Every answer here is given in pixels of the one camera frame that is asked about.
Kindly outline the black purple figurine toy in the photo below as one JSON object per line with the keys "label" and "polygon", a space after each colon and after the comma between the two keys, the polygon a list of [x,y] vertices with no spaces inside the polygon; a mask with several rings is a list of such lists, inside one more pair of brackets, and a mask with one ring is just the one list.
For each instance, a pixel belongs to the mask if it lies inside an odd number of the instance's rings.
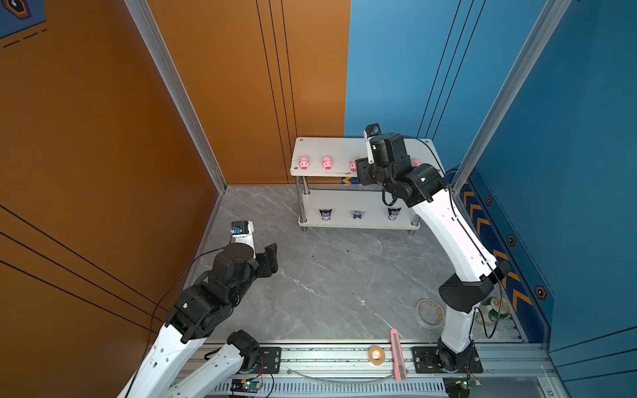
{"label": "black purple figurine toy", "polygon": [[388,220],[395,222],[401,213],[401,207],[388,207]]}

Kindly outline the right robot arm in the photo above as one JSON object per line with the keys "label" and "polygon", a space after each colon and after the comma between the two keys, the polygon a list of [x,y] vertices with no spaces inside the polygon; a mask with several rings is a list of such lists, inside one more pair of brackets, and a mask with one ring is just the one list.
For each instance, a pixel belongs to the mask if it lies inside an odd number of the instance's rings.
{"label": "right robot arm", "polygon": [[507,273],[461,216],[438,162],[413,165],[403,136],[383,134],[378,124],[364,131],[367,157],[356,162],[358,181],[376,184],[393,202],[403,201],[426,223],[451,260],[454,274],[439,288],[446,315],[437,345],[442,371],[468,371],[477,356],[474,314]]}

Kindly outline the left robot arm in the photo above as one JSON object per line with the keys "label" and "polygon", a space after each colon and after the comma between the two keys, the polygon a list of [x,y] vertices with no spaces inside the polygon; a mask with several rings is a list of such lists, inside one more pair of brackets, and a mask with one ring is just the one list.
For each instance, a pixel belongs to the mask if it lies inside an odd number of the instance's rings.
{"label": "left robot arm", "polygon": [[180,293],[157,339],[138,370],[122,389],[122,397],[204,397],[219,383],[257,362],[259,343],[244,330],[233,332],[222,347],[182,381],[184,365],[212,332],[233,313],[252,284],[278,271],[278,247],[256,253],[245,243],[230,243],[214,259],[211,270]]}

